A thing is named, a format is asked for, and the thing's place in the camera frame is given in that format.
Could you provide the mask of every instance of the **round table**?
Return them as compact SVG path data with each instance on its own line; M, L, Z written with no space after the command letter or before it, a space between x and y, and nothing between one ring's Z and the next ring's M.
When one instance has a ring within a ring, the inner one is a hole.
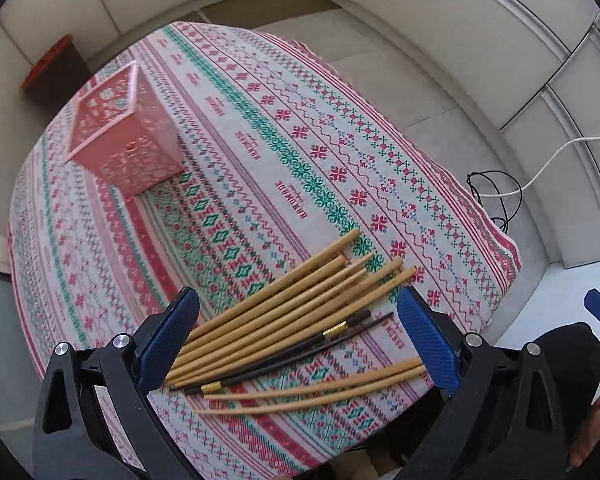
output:
M75 101L139 61L179 128L185 171L140 196L70 162ZM122 52L49 124L16 181L10 251L18 312L42 376L56 343L102 346L160 312L183 285L201 318L223 312L359 226L347 252L417 266L414 284L464 331L480 332L520 270L518 250L444 168L405 139L303 44L174 22ZM395 307L395 291L372 305ZM397 317L308 362L235 387L309 384L415 355ZM365 440L430 388L428 376L320 408L198 416L201 397L150 401L208 479L270 479ZM123 457L139 465L106 393Z

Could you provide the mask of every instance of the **gray floor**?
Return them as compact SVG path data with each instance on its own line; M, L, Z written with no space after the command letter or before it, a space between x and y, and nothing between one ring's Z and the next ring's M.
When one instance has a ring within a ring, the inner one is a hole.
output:
M11 283L0 278L0 437L29 472L39 392L40 381L20 328Z
M393 43L346 10L291 18L258 30L307 44L460 182L464 183L472 171L505 169L458 104ZM478 189L493 192L488 186ZM509 199L507 210L512 211L516 205L515 199ZM497 216L499 201L490 200L485 208ZM484 333L490 342L495 342L513 322L549 266L526 207L510 225L509 235L520 248L523 270Z

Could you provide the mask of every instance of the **bamboo stick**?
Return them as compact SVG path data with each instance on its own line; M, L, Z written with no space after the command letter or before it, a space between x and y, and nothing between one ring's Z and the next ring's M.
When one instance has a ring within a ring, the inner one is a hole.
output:
M330 288L332 288L334 285L337 285L342 280L346 279L347 276L349 276L350 274L352 274L352 273L356 272L358 269L360 269L369 260L370 257L371 257L371 254L368 254L364 258L360 258L358 261L354 262L349 267L345 267L344 269L340 270L339 272L336 272L336 274L334 274L333 276L330 276L326 280L323 280L321 283L318 283L317 285L312 286L312 288L310 288L309 290L306 290L306 291L302 292L301 294L298 294L296 297L291 298L288 301L285 301L285 303L269 310L268 312L264 312L263 314L256 317L255 319L251 319L250 321L246 321L246 322L242 323L238 328L235 328L234 330L231 330L231 332L228 332L224 335L221 335L220 337L218 337L216 339L213 339L213 341L210 341L209 343L202 345L201 347L195 348L193 350L190 350L190 351L184 352L184 353L182 351L180 351L177 359L173 362L173 365L171 365L171 369L173 370L173 369L183 365L184 363L193 361L194 359L197 359L201 356L209 355L209 354L211 354L211 352L213 350L222 348L222 347L228 345L231 341L235 341L237 339L240 339L243 336L249 335L250 333L254 332L254 330L257 330L262 326L266 326L267 323L270 323L270 322L278 319L279 317L284 316L287 312L292 311L299 305L305 304L309 300L312 300L319 294L322 294L325 290L330 290ZM256 312L259 308L260 308L260 306L256 306L245 314L251 314L252 312ZM238 316L231 322L243 319L243 316L245 316L245 314Z
M354 314L361 308L365 308L373 301L388 293L395 286L400 285L405 280L408 280L411 276L415 274L415 271L415 267L411 267L410 269L405 270L398 276L395 276L394 278L392 278L385 284L379 286L378 288L376 288L376 290L373 290L361 299L354 301L350 305L347 305L346 307L340 309L334 314L327 316L323 320L312 324L304 330L300 330L299 332L295 332L292 335L285 337L283 340L279 340L273 345L267 346L266 348L262 348L261 350L256 351L254 353L250 353L251 351L253 351L253 349L250 349L250 347L243 348L239 352L237 352L236 356L228 356L228 358L231 359L232 362L225 364L224 366L213 368L212 370L207 372L202 372L201 370L199 370L198 372L194 372L197 373L197 375L193 375L191 377L187 376L186 378L180 378L179 380L173 381L172 379L168 378L168 381L173 382L174 386L186 386L187 384L191 384L193 382L206 381L208 379L212 379L215 376L218 376L225 372L229 372L231 370L239 368L240 366L247 365L263 357L267 357L275 352L278 352L279 350L282 350L290 345L298 343L309 336L315 335L323 330L331 328L334 325L342 322L351 314ZM218 364L212 364L211 366L215 367L218 366Z
M353 240L360 236L360 229L355 228L349 231L344 236L341 236L338 240L336 240L333 244L331 244L326 249L321 250L319 253L314 254L307 261L298 265L295 269L290 270L283 276L280 276L278 279L269 283L269 285L261 288L255 294L251 294L248 298L245 298L240 303L230 308L229 310L223 312L219 316L215 316L209 319L207 322L203 323L199 327L193 329L189 337L187 337L187 342L193 341L195 338L210 332L211 330L221 326L226 323L230 319L233 319L236 316L239 316L243 312L249 310L252 306L262 303L265 300L271 298L278 291L284 289L289 286L291 283L296 282L300 278L306 276L309 272L320 267L325 262L328 262L331 257L341 250L343 247L349 245Z
M363 374L355 374L344 379L333 381L323 381L309 386L298 386L297 388L286 388L282 390L266 390L264 392L243 392L240 394L207 394L207 400L255 400L255 399L274 399L277 397L295 397L300 395L315 394L317 392L326 392L330 390L341 390L350 386L359 386L360 384L372 383L395 374L400 374L420 366L422 361L419 357L406 359L389 365L378 370L371 370Z
M402 259L394 258L387 265L385 265L382 269L378 270L378 272L375 272L373 275L368 276L362 282L360 282L356 286L352 287L347 292L344 292L338 298L334 298L334 300L331 300L329 303L325 304L321 308L320 312L321 313L322 312L329 312L329 313L333 312L336 309L343 306L344 304L348 303L349 301L353 301L353 300L357 299L366 290L368 290L369 288L374 286L379 280L383 279L385 276L388 276L389 274L394 272L394 270L398 269L401 265L402 265ZM320 318L317 316L312 317L313 322L317 322L319 319ZM237 358L244 358L253 352L264 349L270 345L273 345L273 344L279 342L280 340L284 340L287 337L293 337L294 334L298 332L298 330L300 330L300 329L297 328L296 325L294 325L293 327L285 326L278 332L270 334L270 335L264 337L263 339L261 339L260 341L252 343L248 347L241 349L235 356L226 356L224 358L219 359L218 361L216 361L214 363L203 366L199 370L191 371L191 372L185 373L184 375L182 372L170 372L169 374L167 374L166 380L168 382L170 382L171 384L173 384L174 386L179 386L180 385L180 384L178 384L179 381L185 381L192 377L198 377L202 374L205 375L204 379L202 379L202 380L206 380L206 375L208 375L208 372L211 372L212 370L216 370L216 368L219 368L219 367L222 367L225 365L228 366L229 364L235 362L235 360ZM288 346L291 346L292 344L293 343L289 343L288 345L282 347L282 349L288 348Z
M313 297L310 297L312 293L311 291L315 292L314 289L316 286L319 286L321 282L324 282L325 278L331 277L334 272L337 272L341 267L344 267L346 263L347 261L344 256L337 256L325 266L320 267L319 269L314 270L314 272L308 276L305 276L302 280L295 282L285 290L281 290L273 298L269 298L268 300L263 301L261 304L251 307L248 311L243 312L240 314L240 316L234 317L233 319L227 321L224 325L219 326L211 332L207 332L206 334L194 339L189 343L186 343L178 353L178 358L182 359L180 359L178 364L176 364L178 361L178 359L176 359L176 362L174 362L171 367L177 367L181 362L187 362L189 359L184 358L184 356L191 352L195 352L198 355L204 355L205 351L200 353L200 349L209 344L214 344L215 341L219 340L221 337L224 337L232 331L239 329L241 326L244 326L253 319L258 319L263 314L266 314L270 310L280 306L280 304L285 304L288 301L295 299L298 297L298 295L304 294L300 303L307 298L311 299Z
M327 290L326 292L324 292L317 298L313 298L311 301L292 310L291 312L289 312L288 314L285 314L284 316L280 317L279 319L276 319L269 324L261 326L259 329L255 330L254 332L250 332L247 330L246 335L241 337L240 339L234 340L233 342L223 344L220 348L217 348L216 350L209 352L208 354L204 354L204 355L198 357L197 359L193 359L190 362L187 362L186 364L181 365L178 368L173 368L174 374L177 374L177 373L183 374L183 373L186 373L186 372L189 372L192 370L196 370L197 368L200 369L201 367L203 367L206 364L210 364L210 363L214 363L214 362L218 361L219 358L224 357L225 355L234 354L235 351L238 351L239 349L241 349L245 346L255 343L256 341L260 341L265 336L267 336L271 333L274 333L276 330L279 330L279 329L284 328L285 326L288 326L289 323L291 323L293 320L295 320L299 317L301 318L300 321L302 321L305 317L312 316L316 312L321 312L321 309L322 309L321 305L323 303L329 301L331 298L334 298L335 296L340 294L342 291L344 291L347 288L349 288L350 286L354 285L354 283L357 280L359 280L360 278L362 278L365 274L366 274L366 269L359 270L353 276L349 276L346 280L344 280L341 283L338 283L337 285L330 288L329 290ZM322 317L326 316L327 314L328 314L328 312L325 312L322 315ZM311 321L306 322L306 326L308 326L310 324L311 324Z
M387 265L385 265L382 269L378 270L378 272L375 272L375 273L373 273L373 275L368 276L362 282L360 282L356 286L352 287L350 290L347 290L339 297L334 298L333 300L331 300L330 302L325 304L322 307L321 311L322 312L327 311L330 313L330 312L338 309L339 307L343 306L348 301L355 300L360 294L365 292L368 288L371 288L375 283L377 283L379 280L383 279L385 276L388 276L389 274L394 272L394 270L398 269L401 265L402 265L402 259L394 258ZM294 330L295 329L291 329L288 326L285 326L284 328L280 329L279 332L270 334L270 335L264 337L263 339L261 339L260 341L257 341L255 343L249 345L247 348L245 348L244 350L242 350L240 352L240 356L245 356L245 355L250 354L251 352L254 352L261 348L265 348L268 345L271 345L271 344L285 338L286 336L292 335L294 333ZM180 369L180 370L172 369L167 374L166 381L173 384L173 381L175 381L177 378L181 378L181 379L177 379L177 380L184 380L184 379L194 376L194 375L200 375L200 374L206 373L210 370L213 370L222 365L228 364L232 361L234 361L234 357L227 356L227 357L221 358L220 360L216 361L215 363L203 366L202 368L200 368L199 370L196 370L196 371L184 372L182 369Z
M296 400L295 402L281 402L279 404L266 404L265 406L253 406L250 408L225 408L222 410L193 410L193 413L198 415L259 415L262 413L279 413L292 412L295 410L304 410L306 408L314 408L315 406L323 406L325 404L333 404L341 400L352 399L362 395L370 394L378 390L383 390L394 384L401 383L408 379L414 378L425 372L424 366L418 366L407 370L400 374L395 374L385 379L375 381L373 383L358 386L350 390L343 390L334 394L311 397L309 399Z

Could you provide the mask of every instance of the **black cable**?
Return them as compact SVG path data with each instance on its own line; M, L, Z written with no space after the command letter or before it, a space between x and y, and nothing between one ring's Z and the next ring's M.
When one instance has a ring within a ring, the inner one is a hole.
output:
M520 208L522 207L522 186L520 186L519 181L514 176L510 175L509 173L506 173L505 171L489 170L489 171L474 171L473 173L469 173L466 176L466 183L469 186L469 190L471 191L471 196L473 196L474 199L476 199L477 202L480 205L482 205L482 197L480 196L480 192L474 186L471 179L474 176L481 176L481 177L485 178L494 187L494 189L496 190L496 194L500 194L500 189L498 188L497 184L493 181L493 179L491 177L488 176L491 173L498 173L498 174L503 174L505 176L508 176L511 180L513 180L516 183L516 186L518 186L518 190L520 191L519 198L518 198L518 206L516 207L516 210L513 212L513 214L510 217L507 215L507 209L505 208L504 200L502 199L502 197L499 197L499 199L500 199L500 205L502 206L502 212L503 212L504 218L500 217L500 216L491 217L491 221L496 223L496 225L497 225L497 222L502 223L502 225L499 226L499 229L502 232L504 232L504 234L507 234L509 232L510 222L514 219L514 217L518 214L518 212L520 211Z

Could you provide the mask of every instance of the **pink plastic container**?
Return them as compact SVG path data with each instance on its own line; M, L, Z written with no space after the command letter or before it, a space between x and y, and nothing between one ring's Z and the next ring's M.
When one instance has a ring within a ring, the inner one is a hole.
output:
M135 61L76 105L69 160L133 196L183 171L178 128Z

